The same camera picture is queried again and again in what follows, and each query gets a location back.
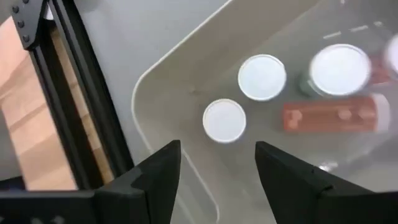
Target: screw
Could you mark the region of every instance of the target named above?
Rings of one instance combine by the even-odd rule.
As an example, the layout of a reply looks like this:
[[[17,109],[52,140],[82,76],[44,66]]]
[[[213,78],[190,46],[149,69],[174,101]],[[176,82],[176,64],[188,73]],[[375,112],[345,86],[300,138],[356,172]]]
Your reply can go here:
[[[13,7],[12,7],[12,11],[13,11],[14,13],[18,13],[18,12],[19,12],[19,7],[18,7],[18,6],[13,6]]]
[[[22,28],[22,27],[25,26],[25,22],[24,21],[18,21],[17,24],[18,24],[19,28]]]
[[[23,36],[22,36],[22,39],[23,39],[25,42],[29,42],[29,41],[30,41],[29,35],[23,35]]]

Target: gray tray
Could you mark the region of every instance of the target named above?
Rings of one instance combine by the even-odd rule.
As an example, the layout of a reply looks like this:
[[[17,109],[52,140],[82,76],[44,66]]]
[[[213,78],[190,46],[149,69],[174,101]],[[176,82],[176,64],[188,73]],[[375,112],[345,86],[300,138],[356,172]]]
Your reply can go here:
[[[182,141],[174,223],[274,223],[254,162],[256,141],[368,189],[398,189],[396,116],[384,134],[287,134],[281,118],[285,102],[309,100],[298,91],[297,79],[319,50],[353,44],[381,54],[398,32],[397,11],[395,0],[229,1],[143,74],[132,115],[146,155],[173,139]],[[285,90],[270,102],[252,101],[238,87],[240,65],[256,54],[274,55],[287,69]],[[398,87],[360,94],[370,92],[383,93],[397,114]],[[213,142],[201,123],[205,108],[219,98],[237,101],[248,119],[246,132],[232,144]]]

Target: white bottle cap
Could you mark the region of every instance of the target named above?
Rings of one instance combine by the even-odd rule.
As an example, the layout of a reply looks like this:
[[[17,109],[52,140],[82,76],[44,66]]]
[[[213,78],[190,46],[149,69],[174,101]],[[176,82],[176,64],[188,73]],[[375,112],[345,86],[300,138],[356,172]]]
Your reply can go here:
[[[216,100],[203,114],[203,127],[212,140],[231,143],[238,140],[246,129],[246,114],[233,100]]]
[[[392,70],[392,77],[398,79],[398,35],[391,39],[387,47],[386,62]]]
[[[336,44],[321,50],[310,65],[313,87],[322,95],[347,96],[369,81],[371,61],[361,49]]]
[[[376,113],[377,113],[377,125],[375,132],[377,133],[385,133],[390,128],[391,123],[391,107],[387,98],[378,93],[374,93],[371,95],[373,98],[373,102],[376,105]]]
[[[255,55],[242,64],[238,83],[242,92],[250,99],[270,100],[285,87],[285,66],[271,55]]]

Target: clear plastic container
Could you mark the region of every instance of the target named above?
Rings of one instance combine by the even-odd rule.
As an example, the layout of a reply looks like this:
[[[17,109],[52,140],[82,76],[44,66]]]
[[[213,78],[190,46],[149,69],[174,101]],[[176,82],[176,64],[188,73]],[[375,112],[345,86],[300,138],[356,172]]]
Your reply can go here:
[[[398,33],[397,11],[396,0],[229,1],[143,74],[132,115],[148,155],[172,139],[181,140],[185,154],[174,222],[275,223],[254,162],[256,141],[367,189],[397,190],[396,86],[363,91],[389,101],[386,133],[293,134],[282,122],[285,103],[310,100],[298,84],[317,52],[333,44],[382,52]],[[284,90],[267,102],[249,99],[237,82],[242,63],[258,54],[277,57],[287,72]],[[246,112],[246,130],[231,144],[212,141],[202,125],[205,108],[220,98]]]

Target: wooden surface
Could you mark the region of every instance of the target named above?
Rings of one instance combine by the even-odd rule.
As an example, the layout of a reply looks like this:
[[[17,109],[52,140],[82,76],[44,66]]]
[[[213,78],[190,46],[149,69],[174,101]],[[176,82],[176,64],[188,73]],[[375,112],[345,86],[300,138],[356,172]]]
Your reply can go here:
[[[59,33],[53,42],[105,182],[113,179]],[[9,18],[0,27],[0,104],[29,190],[76,185],[32,61]]]

